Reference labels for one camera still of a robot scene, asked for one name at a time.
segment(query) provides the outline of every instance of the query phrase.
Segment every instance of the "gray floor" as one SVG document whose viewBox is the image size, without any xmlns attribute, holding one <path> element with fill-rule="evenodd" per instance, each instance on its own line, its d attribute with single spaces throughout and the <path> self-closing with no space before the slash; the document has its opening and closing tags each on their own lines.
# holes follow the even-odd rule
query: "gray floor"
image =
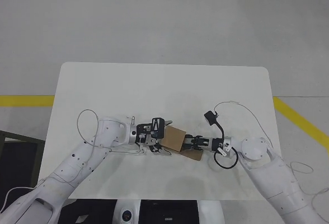
<svg viewBox="0 0 329 224">
<path fill-rule="evenodd" d="M 0 95 L 55 94 L 67 61 L 264 66 L 273 95 L 329 135 L 329 1 L 0 1 Z M 45 139 L 50 113 L 0 108 L 0 129 Z M 326 150 L 276 118 L 284 159 L 315 169 L 303 188 L 329 187 Z M 315 205 L 329 221 L 329 192 Z M 264 201 L 223 209 L 227 223 L 281 223 Z"/>
</svg>

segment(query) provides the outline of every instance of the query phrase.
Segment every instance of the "black cable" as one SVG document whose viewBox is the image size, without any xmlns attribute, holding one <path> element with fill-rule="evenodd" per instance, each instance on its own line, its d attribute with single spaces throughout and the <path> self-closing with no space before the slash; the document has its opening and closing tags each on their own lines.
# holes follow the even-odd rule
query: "black cable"
<svg viewBox="0 0 329 224">
<path fill-rule="evenodd" d="M 213 157 L 214 157 L 214 161 L 215 161 L 215 163 L 216 163 L 218 166 L 220 166 L 221 168 L 226 169 L 226 170 L 229 170 L 229 169 L 235 167 L 236 164 L 238 163 L 239 156 L 238 156 L 238 152 L 237 152 L 237 150 L 235 150 L 233 147 L 232 147 L 232 150 L 233 150 L 233 151 L 236 153 L 236 155 L 237 155 L 237 159 L 236 159 L 235 163 L 234 163 L 232 166 L 230 166 L 230 167 L 225 167 L 225 166 L 222 166 L 221 164 L 219 164 L 219 162 L 217 161 L 217 158 L 215 158 L 215 156 L 217 155 L 218 151 L 215 151 L 215 152 L 214 152 L 214 156 L 213 156 Z"/>
<path fill-rule="evenodd" d="M 222 140 L 224 141 L 224 130 L 222 126 L 220 126 L 220 124 L 217 121 L 215 121 L 215 125 L 219 128 L 220 132 L 222 133 Z"/>
<path fill-rule="evenodd" d="M 165 148 L 162 148 L 163 150 L 165 150 L 166 152 L 168 152 L 170 154 L 170 156 L 172 156 L 172 152 L 166 150 Z"/>
</svg>

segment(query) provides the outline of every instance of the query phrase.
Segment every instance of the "brown cardboard box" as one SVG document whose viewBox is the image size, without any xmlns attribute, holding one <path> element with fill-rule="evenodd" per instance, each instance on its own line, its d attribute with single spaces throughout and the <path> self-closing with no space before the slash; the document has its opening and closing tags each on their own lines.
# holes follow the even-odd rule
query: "brown cardboard box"
<svg viewBox="0 0 329 224">
<path fill-rule="evenodd" d="M 186 132 L 172 126 L 166 126 L 164 130 L 164 138 L 161 140 L 161 146 L 174 150 L 175 152 L 191 158 L 196 161 L 202 159 L 203 151 L 199 150 L 184 150 L 182 144 L 185 139 Z"/>
<path fill-rule="evenodd" d="M 164 129 L 164 138 L 161 140 L 161 146 L 180 152 L 186 132 L 172 126 L 166 126 Z"/>
</svg>

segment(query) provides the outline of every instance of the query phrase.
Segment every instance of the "white table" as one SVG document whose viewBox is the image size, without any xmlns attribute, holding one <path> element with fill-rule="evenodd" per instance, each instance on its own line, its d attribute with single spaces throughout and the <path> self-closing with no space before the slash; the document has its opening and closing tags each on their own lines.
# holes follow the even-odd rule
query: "white table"
<svg viewBox="0 0 329 224">
<path fill-rule="evenodd" d="M 233 100 L 250 108 L 280 153 L 268 71 L 262 67 L 190 66 L 164 64 L 65 63 L 51 113 L 39 179 L 49 175 L 81 139 L 76 129 L 80 111 L 130 123 L 154 117 L 173 120 L 187 133 L 219 137 L 203 114 L 221 101 Z M 240 106 L 218 106 L 219 122 L 227 136 L 262 137 L 252 115 Z M 88 113 L 80 120 L 86 137 L 96 122 Z M 98 199 L 262 199 L 243 168 L 223 170 L 206 152 L 194 161 L 172 156 L 110 154 L 71 195 Z M 224 161 L 230 165 L 233 161 Z"/>
</svg>

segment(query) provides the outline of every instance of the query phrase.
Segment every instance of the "yellow floor stripe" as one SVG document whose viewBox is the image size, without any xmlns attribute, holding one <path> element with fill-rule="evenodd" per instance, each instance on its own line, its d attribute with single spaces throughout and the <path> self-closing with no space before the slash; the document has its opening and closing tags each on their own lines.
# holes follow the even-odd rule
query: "yellow floor stripe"
<svg viewBox="0 0 329 224">
<path fill-rule="evenodd" d="M 326 149 L 329 158 L 329 136 L 315 127 L 295 110 L 290 108 L 287 104 L 282 102 L 279 98 L 274 97 L 273 100 L 275 109 L 281 112 L 281 114 L 283 114 L 301 130 L 307 133 L 310 137 L 315 139 L 319 144 L 321 144 Z"/>
<path fill-rule="evenodd" d="M 274 97 L 273 100 L 275 109 L 326 148 L 329 157 L 329 136 L 279 98 Z M 0 106 L 53 106 L 53 103 L 54 96 L 0 96 Z"/>
<path fill-rule="evenodd" d="M 0 96 L 0 106 L 53 106 L 54 96 Z"/>
</svg>

